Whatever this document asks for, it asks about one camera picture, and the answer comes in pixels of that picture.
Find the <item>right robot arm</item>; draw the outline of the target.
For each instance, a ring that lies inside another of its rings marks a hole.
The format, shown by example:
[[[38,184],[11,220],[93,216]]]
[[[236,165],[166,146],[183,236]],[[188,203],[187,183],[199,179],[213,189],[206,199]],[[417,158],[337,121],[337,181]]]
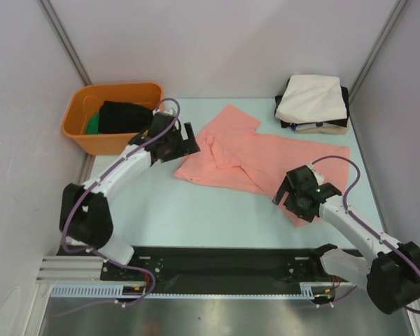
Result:
[[[272,201],[304,221],[323,219],[360,252],[355,257],[335,246],[319,248],[318,258],[309,263],[315,280],[339,276],[366,291],[385,314],[408,309],[420,299],[420,248],[373,229],[355,213],[347,195],[304,165],[286,173]]]

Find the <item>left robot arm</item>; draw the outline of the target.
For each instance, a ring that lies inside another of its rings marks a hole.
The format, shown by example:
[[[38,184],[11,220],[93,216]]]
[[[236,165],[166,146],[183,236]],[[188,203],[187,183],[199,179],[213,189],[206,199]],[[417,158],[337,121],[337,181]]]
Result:
[[[133,136],[123,152],[97,177],[70,183],[62,194],[59,230],[116,262],[124,279],[136,278],[141,263],[134,248],[114,228],[111,203],[117,193],[156,162],[168,162],[200,152],[193,126],[181,123],[173,109],[156,111],[152,123]]]

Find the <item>pink t shirt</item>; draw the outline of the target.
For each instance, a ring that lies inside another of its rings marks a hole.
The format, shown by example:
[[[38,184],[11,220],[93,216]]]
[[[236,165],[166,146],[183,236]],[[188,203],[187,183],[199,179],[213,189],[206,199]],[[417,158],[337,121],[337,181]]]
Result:
[[[185,157],[174,177],[273,198],[286,172],[334,155],[336,160],[320,162],[316,170],[326,182],[346,189],[348,146],[259,134],[259,126],[259,119],[228,104],[197,135],[200,151]]]

